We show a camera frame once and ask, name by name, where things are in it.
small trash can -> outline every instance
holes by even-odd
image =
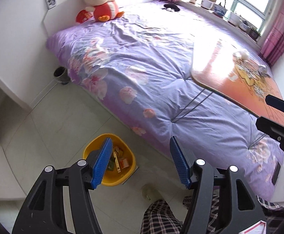
[[[129,163],[129,167],[121,169],[120,173],[117,172],[116,167],[114,167],[113,171],[105,171],[102,180],[102,185],[113,187],[122,184],[134,173],[136,167],[136,161],[134,154],[127,146],[127,144],[125,144],[122,139],[120,139],[118,136],[114,134],[101,134],[100,136],[96,137],[84,149],[83,158],[86,159],[91,151],[99,149],[106,137],[111,138],[111,140],[113,141],[113,147],[118,146],[120,149],[124,151],[123,157],[126,158]]]
[[[64,67],[58,67],[54,71],[55,80],[61,83],[62,85],[66,85],[70,82],[70,78],[68,76],[67,69]]]

blue gripper pad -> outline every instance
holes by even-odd
[[[191,169],[174,136],[170,139],[170,152],[174,160],[174,165],[177,168],[181,183],[184,184],[187,189],[189,189],[192,184]]]
[[[92,180],[91,185],[95,189],[98,185],[102,183],[104,173],[106,171],[110,156],[113,153],[113,142],[111,138],[106,138],[103,142],[101,148],[96,154],[96,161],[92,167]]]

screw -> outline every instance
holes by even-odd
[[[47,173],[49,173],[50,171],[52,171],[53,170],[53,167],[52,166],[47,166],[47,167],[45,167],[45,171],[47,172]]]
[[[197,163],[198,165],[204,165],[206,162],[205,162],[204,160],[202,160],[202,159],[197,159],[197,160],[196,160],[196,163]]]
[[[78,161],[78,165],[79,166],[84,166],[84,165],[86,165],[87,164],[87,161],[85,161],[85,160],[79,160]]]
[[[230,166],[230,170],[234,173],[236,173],[238,171],[238,168],[235,165],[231,165]]]

pink flower print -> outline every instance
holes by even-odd
[[[133,99],[136,98],[137,93],[138,92],[132,87],[126,86],[120,90],[119,96],[123,102],[129,105],[132,103]]]
[[[104,50],[103,48],[99,46],[89,47],[86,50],[85,56],[82,60],[84,63],[85,73],[90,74],[92,67],[96,65],[101,65],[101,63],[107,60],[108,57],[108,51]]]
[[[148,108],[144,110],[143,115],[145,118],[153,118],[155,117],[156,113],[153,109]]]
[[[82,81],[84,87],[101,100],[103,100],[107,93],[107,83],[102,80],[107,76],[107,73],[107,68],[98,69],[89,78]]]
[[[78,73],[80,71],[80,68],[82,67],[82,63],[74,57],[71,57],[68,63],[68,67],[76,73]]]
[[[149,76],[142,68],[138,68],[136,66],[130,66],[126,68],[125,74],[136,84],[146,85],[149,82]]]
[[[131,129],[133,130],[133,132],[135,132],[139,136],[142,136],[142,134],[146,134],[145,129],[138,128],[138,127],[133,127]]]
[[[248,150],[248,158],[252,162],[258,163],[258,172],[263,170],[263,164],[268,163],[268,159],[271,156],[270,148],[266,143],[266,138],[261,139],[257,144],[253,145]]]
[[[271,174],[266,176],[266,182],[271,181]]]
[[[103,43],[103,39],[96,37],[96,38],[91,39],[90,43],[92,46],[100,45]]]

paper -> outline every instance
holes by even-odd
[[[239,234],[266,234],[266,222],[259,221]]]

